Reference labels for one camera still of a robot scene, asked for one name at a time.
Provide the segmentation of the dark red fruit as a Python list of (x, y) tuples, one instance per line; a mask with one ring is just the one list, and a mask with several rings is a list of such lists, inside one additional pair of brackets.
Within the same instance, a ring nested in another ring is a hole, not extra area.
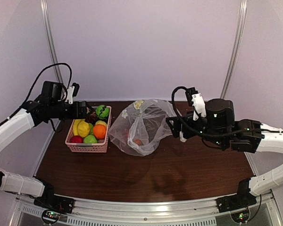
[(98, 120), (99, 118), (95, 112), (92, 112), (85, 118), (85, 122), (91, 123), (92, 125), (95, 125)]

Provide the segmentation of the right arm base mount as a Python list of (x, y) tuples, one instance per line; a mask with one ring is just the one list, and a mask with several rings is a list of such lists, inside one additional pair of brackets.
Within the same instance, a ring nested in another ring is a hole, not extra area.
[(231, 219), (237, 224), (248, 223), (251, 220), (250, 206), (256, 203), (256, 197), (251, 194), (234, 194), (216, 199), (219, 213), (230, 212)]

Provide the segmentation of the red orange mango fruit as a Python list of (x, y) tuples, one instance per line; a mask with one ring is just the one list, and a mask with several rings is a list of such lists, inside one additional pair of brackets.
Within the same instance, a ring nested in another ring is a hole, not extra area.
[(134, 143), (136, 143), (137, 145), (142, 145), (142, 141), (140, 139), (135, 139), (133, 140)]

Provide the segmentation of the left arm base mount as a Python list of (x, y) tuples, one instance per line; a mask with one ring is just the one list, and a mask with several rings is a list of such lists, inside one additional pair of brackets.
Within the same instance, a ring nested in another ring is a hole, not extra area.
[(57, 223), (62, 217), (66, 217), (73, 211), (75, 200), (59, 195), (53, 195), (52, 199), (44, 197), (33, 197), (34, 205), (44, 208), (41, 213), (41, 220), (46, 225)]

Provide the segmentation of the yellow banana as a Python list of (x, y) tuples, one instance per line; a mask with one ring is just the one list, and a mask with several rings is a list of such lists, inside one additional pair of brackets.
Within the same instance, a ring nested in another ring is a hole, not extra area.
[(84, 132), (84, 120), (83, 119), (76, 119), (73, 123), (73, 135), (74, 136), (81, 136)]

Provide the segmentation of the clear plastic bag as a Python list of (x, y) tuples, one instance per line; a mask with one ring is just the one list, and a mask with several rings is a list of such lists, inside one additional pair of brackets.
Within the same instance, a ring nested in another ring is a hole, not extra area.
[[(172, 135), (166, 118), (175, 116), (173, 106), (166, 100), (136, 100), (114, 121), (108, 131), (109, 139), (125, 154), (150, 155), (162, 139)], [(142, 145), (134, 143), (135, 139), (140, 139)]]

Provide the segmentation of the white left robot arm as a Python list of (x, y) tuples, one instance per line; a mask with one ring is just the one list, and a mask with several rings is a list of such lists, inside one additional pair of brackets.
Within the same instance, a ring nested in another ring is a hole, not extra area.
[(49, 185), (32, 176), (46, 131), (44, 126), (32, 129), (55, 119), (83, 119), (87, 103), (74, 101), (79, 88), (77, 83), (66, 88), (62, 83), (45, 81), (35, 100), (26, 99), (0, 124), (0, 191), (39, 197), (48, 209), (57, 207), (58, 198)]

